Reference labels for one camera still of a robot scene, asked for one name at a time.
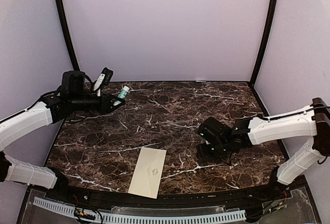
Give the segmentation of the green white glue stick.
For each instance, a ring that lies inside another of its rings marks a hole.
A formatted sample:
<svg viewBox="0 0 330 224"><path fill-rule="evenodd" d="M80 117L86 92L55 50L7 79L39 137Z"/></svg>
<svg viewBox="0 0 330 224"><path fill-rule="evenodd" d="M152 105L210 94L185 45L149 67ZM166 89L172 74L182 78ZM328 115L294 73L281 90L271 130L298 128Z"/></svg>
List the green white glue stick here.
<svg viewBox="0 0 330 224"><path fill-rule="evenodd" d="M129 93L129 87L128 86L124 86L120 92L120 94L118 95L118 98L120 99L124 99L126 97L126 95ZM114 102L114 106L119 105L121 102L120 101L115 101Z"/></svg>

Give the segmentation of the cream paper envelope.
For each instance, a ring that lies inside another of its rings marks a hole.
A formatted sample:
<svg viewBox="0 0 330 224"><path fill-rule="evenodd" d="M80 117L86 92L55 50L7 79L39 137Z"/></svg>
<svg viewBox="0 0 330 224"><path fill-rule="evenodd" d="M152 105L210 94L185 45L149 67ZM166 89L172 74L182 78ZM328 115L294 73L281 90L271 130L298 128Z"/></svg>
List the cream paper envelope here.
<svg viewBox="0 0 330 224"><path fill-rule="evenodd" d="M157 199L166 153L166 150L141 148L129 194Z"/></svg>

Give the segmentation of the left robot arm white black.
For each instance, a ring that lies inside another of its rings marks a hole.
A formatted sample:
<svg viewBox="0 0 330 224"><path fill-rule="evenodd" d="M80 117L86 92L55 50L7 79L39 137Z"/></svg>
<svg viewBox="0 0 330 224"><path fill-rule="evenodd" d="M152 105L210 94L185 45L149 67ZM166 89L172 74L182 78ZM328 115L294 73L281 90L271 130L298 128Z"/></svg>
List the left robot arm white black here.
<svg viewBox="0 0 330 224"><path fill-rule="evenodd" d="M68 179L59 170L14 159L4 150L25 135L55 124L77 111L109 114L123 106L129 92L127 86L118 96L102 93L112 76L113 71L108 68L104 68L94 82L85 72L64 72L57 90L41 95L30 107L1 120L1 182L12 181L52 189L61 201L69 201L73 191L67 186ZM89 89L85 88L86 81L90 81Z"/></svg>

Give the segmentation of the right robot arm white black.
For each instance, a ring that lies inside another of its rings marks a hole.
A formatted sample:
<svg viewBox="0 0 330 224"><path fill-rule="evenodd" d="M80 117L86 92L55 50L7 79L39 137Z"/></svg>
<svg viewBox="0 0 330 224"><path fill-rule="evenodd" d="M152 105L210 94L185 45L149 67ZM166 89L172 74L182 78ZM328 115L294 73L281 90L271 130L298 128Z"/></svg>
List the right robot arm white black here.
<svg viewBox="0 0 330 224"><path fill-rule="evenodd" d="M268 141L306 136L304 145L273 170L271 183L264 187L263 196L274 200L283 192L283 185L291 184L314 163L329 158L329 106L321 98L314 98L301 109L238 119L233 127L209 117L199 126L197 134L205 140L197 146L197 154L204 162Z"/></svg>

